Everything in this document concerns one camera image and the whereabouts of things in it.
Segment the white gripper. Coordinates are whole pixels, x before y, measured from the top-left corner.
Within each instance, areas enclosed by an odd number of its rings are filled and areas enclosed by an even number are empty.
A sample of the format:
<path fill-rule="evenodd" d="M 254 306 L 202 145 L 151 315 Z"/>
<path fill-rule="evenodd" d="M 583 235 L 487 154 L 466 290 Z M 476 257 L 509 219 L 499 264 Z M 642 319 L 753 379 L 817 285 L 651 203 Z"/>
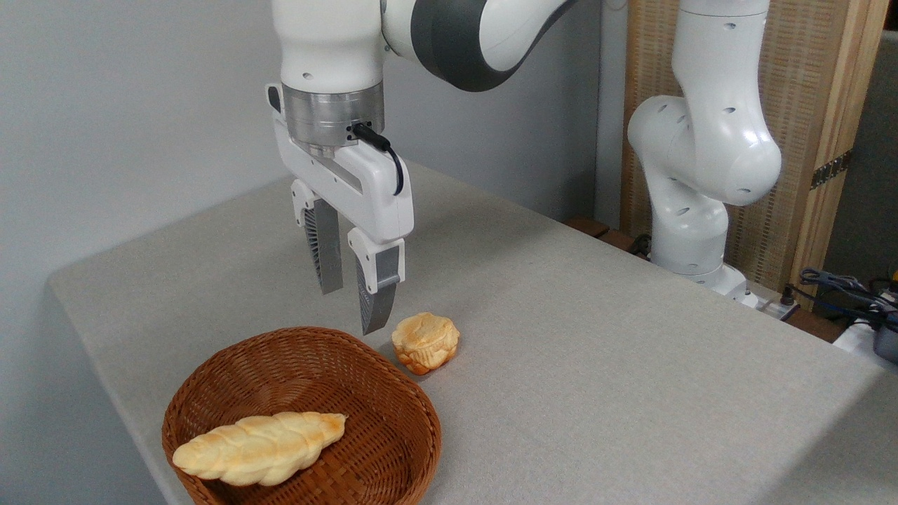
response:
<path fill-rule="evenodd" d="M 297 178 L 291 184 L 295 220 L 321 292 L 343 287 L 339 211 L 356 227 L 347 240 L 356 256 L 362 333 L 384 328 L 406 278 L 402 238 L 414 227 L 413 195 L 404 162 L 353 129 L 384 131 L 384 86 L 329 95 L 271 83 L 267 101 L 280 157 Z"/>

